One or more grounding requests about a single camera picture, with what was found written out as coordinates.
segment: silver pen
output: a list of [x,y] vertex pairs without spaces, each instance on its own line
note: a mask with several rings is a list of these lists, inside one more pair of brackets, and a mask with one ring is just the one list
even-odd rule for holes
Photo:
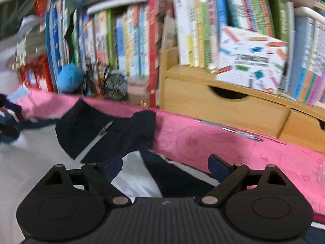
[[196,119],[195,121],[196,122],[199,122],[199,123],[203,123],[203,124],[217,126],[217,127],[221,128],[221,129],[223,129],[225,131],[229,131],[229,132],[235,133],[237,135],[241,135],[241,136],[246,137],[246,138],[251,139],[251,140],[256,140],[256,141],[263,142],[263,139],[260,139],[258,137],[255,137],[252,134],[248,134],[248,133],[245,133],[245,132],[242,132],[242,131],[230,129],[227,126],[224,126],[222,124],[218,124],[218,123],[214,123],[214,122],[210,122],[210,121],[205,121],[205,120],[201,120],[201,119]]

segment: blue pom-pom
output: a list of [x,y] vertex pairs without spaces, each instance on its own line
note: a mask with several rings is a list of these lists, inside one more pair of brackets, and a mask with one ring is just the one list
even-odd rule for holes
[[71,93],[82,84],[84,71],[72,63],[64,66],[56,80],[56,86],[65,93]]

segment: bookshelf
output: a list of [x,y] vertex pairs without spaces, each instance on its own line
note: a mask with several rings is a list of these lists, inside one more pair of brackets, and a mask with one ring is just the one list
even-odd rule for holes
[[[325,153],[325,109],[215,80],[178,64],[178,48],[160,53],[160,108],[278,138]],[[227,99],[211,87],[242,94]]]

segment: wooden drawer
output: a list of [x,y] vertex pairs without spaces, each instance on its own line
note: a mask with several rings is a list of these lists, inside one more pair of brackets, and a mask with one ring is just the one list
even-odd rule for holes
[[295,110],[291,110],[279,139],[325,153],[325,131],[319,121]]
[[206,85],[167,78],[163,109],[238,129],[278,137],[290,108],[253,96],[232,100]]

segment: pink desk mat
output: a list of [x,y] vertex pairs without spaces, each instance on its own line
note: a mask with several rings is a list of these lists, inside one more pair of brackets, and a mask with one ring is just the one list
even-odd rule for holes
[[[32,91],[18,103],[25,117],[61,117],[78,97]],[[112,116],[131,117],[140,106],[85,98],[85,101]],[[314,211],[325,215],[325,187],[317,183],[317,170],[325,155],[294,144],[259,136],[251,141],[215,126],[154,109],[157,114],[154,151],[167,158],[208,172],[207,159],[216,154],[230,164],[241,162],[251,169],[276,164],[311,203]]]

